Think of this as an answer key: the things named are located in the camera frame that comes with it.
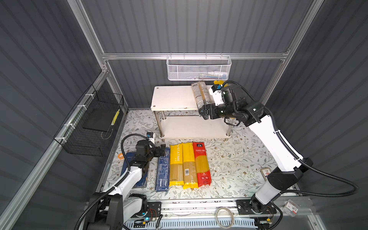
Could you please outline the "clear blue spaghetti pack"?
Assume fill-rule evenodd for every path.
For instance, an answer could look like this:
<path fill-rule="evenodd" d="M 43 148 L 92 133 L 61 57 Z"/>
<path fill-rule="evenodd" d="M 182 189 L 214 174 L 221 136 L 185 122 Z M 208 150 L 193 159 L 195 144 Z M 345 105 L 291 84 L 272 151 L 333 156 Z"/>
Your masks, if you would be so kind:
<path fill-rule="evenodd" d="M 205 106 L 212 104 L 207 85 L 201 80 L 192 83 L 191 87 L 195 96 L 198 112 L 201 116 L 205 116 L 205 119 L 207 119 L 208 116 L 205 115 Z"/>

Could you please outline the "red spaghetti pack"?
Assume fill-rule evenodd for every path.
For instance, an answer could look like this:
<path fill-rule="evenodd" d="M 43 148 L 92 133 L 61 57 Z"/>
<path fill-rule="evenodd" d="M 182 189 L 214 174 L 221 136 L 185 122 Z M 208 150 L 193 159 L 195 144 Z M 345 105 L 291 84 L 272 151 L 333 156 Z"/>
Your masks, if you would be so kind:
<path fill-rule="evenodd" d="M 193 150 L 198 186 L 209 186 L 212 179 L 205 144 L 203 142 L 193 142 Z"/>

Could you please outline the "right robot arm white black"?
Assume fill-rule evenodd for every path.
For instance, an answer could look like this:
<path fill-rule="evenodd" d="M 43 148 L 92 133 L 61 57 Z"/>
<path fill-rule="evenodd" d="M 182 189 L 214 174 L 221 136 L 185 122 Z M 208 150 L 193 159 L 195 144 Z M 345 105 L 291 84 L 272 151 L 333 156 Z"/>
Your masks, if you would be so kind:
<path fill-rule="evenodd" d="M 296 184 L 307 168 L 299 162 L 303 158 L 299 153 L 290 153 L 293 148 L 276 128 L 270 111 L 261 102 L 242 97 L 238 89 L 239 85 L 215 84 L 209 90 L 200 88 L 195 97 L 204 119 L 233 118 L 243 123 L 258 136 L 276 161 L 277 167 L 251 198 L 253 210 L 260 213 L 282 191 Z"/>

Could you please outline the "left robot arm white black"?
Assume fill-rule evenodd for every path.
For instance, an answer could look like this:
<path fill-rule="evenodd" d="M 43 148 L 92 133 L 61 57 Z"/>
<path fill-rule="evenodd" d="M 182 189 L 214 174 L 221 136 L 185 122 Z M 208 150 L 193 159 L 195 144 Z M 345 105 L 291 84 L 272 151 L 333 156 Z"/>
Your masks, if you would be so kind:
<path fill-rule="evenodd" d="M 130 192 L 148 173 L 150 161 L 166 155 L 166 145 L 155 146 L 149 140 L 140 140 L 132 154 L 124 157 L 126 167 L 120 178 L 106 191 L 91 197 L 82 217 L 84 230 L 123 230 L 132 216 L 147 211 L 147 197 Z"/>

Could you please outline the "dark blue pasta box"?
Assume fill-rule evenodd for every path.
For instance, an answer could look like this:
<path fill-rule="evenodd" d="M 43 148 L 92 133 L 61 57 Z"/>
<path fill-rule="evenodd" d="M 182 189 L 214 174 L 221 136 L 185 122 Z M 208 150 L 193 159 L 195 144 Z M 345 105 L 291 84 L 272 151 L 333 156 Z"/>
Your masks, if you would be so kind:
<path fill-rule="evenodd" d="M 126 153 L 126 160 L 130 163 L 134 159 L 135 154 L 136 154 L 135 152 Z M 128 165 L 127 161 L 123 162 L 123 167 L 120 174 L 121 176 L 123 176 L 127 171 Z M 133 170 L 133 175 L 135 179 L 138 178 L 139 173 L 137 169 Z M 134 184 L 133 188 L 145 188 L 147 186 L 147 183 L 148 183 L 148 172 L 141 173 L 140 180 Z"/>

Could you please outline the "white two-tier shelf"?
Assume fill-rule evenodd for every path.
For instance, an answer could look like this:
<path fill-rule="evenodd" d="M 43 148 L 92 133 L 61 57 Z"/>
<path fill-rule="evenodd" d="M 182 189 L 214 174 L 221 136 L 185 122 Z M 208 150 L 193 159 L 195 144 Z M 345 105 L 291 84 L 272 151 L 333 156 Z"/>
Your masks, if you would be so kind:
<path fill-rule="evenodd" d="M 229 139 L 233 126 L 222 119 L 204 120 L 201 116 L 167 116 L 170 111 L 196 111 L 191 86 L 156 86 L 151 111 L 154 112 L 162 139 Z"/>

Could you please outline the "yellow Pastatime spaghetti pack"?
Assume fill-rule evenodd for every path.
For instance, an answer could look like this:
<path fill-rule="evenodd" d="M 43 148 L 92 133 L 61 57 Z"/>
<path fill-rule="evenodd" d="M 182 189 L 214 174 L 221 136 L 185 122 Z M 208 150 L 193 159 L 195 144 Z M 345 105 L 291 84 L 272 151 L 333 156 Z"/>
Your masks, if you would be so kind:
<path fill-rule="evenodd" d="M 170 146 L 170 183 L 169 186 L 184 185 L 184 170 L 183 170 L 183 145 Z"/>

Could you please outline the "blue spaghetti box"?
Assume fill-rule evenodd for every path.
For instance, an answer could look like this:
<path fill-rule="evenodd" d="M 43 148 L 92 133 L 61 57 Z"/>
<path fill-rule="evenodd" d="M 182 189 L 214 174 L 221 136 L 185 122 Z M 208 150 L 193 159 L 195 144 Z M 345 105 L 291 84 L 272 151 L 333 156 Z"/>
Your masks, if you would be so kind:
<path fill-rule="evenodd" d="M 158 158 L 156 175 L 156 192 L 167 192 L 170 183 L 170 148 L 166 148 L 164 156 Z"/>

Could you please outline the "tubes in white basket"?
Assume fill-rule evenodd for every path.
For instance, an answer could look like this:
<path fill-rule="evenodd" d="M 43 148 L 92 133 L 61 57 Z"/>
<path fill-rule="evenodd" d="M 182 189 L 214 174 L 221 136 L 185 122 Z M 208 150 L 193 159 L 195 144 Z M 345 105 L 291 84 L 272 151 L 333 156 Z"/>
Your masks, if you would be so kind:
<path fill-rule="evenodd" d="M 211 81 L 211 80 L 227 80 L 229 77 L 227 72 L 213 71 L 213 72 L 189 73 L 189 76 L 187 78 L 190 80 Z"/>

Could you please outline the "yellow green striped tool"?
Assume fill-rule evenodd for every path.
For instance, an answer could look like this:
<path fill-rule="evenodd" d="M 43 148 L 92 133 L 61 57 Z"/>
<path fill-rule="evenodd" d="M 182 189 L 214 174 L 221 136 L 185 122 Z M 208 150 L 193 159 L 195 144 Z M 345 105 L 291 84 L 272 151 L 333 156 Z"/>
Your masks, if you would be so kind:
<path fill-rule="evenodd" d="M 118 116 L 119 116 L 119 113 L 120 113 L 120 109 L 118 109 L 118 110 L 116 111 L 116 113 L 115 113 L 115 115 L 114 115 L 114 117 L 113 117 L 113 120 L 112 120 L 112 122 L 111 122 L 111 126 L 114 126 L 114 125 L 115 125 L 116 120 L 117 120 L 117 118 L 118 118 Z"/>

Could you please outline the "small white card box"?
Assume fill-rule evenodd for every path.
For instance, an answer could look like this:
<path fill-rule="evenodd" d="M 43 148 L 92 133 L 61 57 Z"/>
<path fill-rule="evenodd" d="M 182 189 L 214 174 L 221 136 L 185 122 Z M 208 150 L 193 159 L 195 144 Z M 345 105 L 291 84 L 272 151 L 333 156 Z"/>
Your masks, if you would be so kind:
<path fill-rule="evenodd" d="M 272 170 L 269 167 L 260 169 L 261 175 L 265 181 L 267 181 L 267 177 L 271 174 Z"/>

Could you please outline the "red white tag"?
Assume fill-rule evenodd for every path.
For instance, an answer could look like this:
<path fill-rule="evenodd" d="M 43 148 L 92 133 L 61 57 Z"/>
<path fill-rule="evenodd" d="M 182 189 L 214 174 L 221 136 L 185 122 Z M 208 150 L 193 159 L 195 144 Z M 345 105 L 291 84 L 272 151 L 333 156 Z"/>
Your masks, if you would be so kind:
<path fill-rule="evenodd" d="M 289 215 L 291 217 L 295 217 L 297 215 L 298 211 L 299 211 L 299 206 L 294 201 L 292 201 L 291 199 L 289 199 L 285 203 L 285 205 L 283 207 L 283 211 L 287 215 Z"/>

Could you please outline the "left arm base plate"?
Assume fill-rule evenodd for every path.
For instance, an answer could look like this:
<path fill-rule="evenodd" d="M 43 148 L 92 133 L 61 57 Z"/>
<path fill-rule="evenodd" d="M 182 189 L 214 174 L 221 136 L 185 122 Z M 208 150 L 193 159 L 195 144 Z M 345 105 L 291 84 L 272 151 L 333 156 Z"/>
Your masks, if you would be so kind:
<path fill-rule="evenodd" d="M 158 218 L 161 215 L 162 202 L 148 202 L 145 211 L 140 211 L 132 218 Z"/>

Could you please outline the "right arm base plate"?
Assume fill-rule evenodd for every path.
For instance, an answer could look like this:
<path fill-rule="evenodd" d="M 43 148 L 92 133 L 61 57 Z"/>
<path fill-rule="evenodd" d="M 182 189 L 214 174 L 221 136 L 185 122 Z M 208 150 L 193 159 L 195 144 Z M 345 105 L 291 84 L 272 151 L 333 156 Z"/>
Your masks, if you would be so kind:
<path fill-rule="evenodd" d="M 251 199 L 238 199 L 235 201 L 238 213 L 240 215 L 253 215 L 253 214 L 276 214 L 277 210 L 270 202 L 267 205 L 251 200 Z"/>

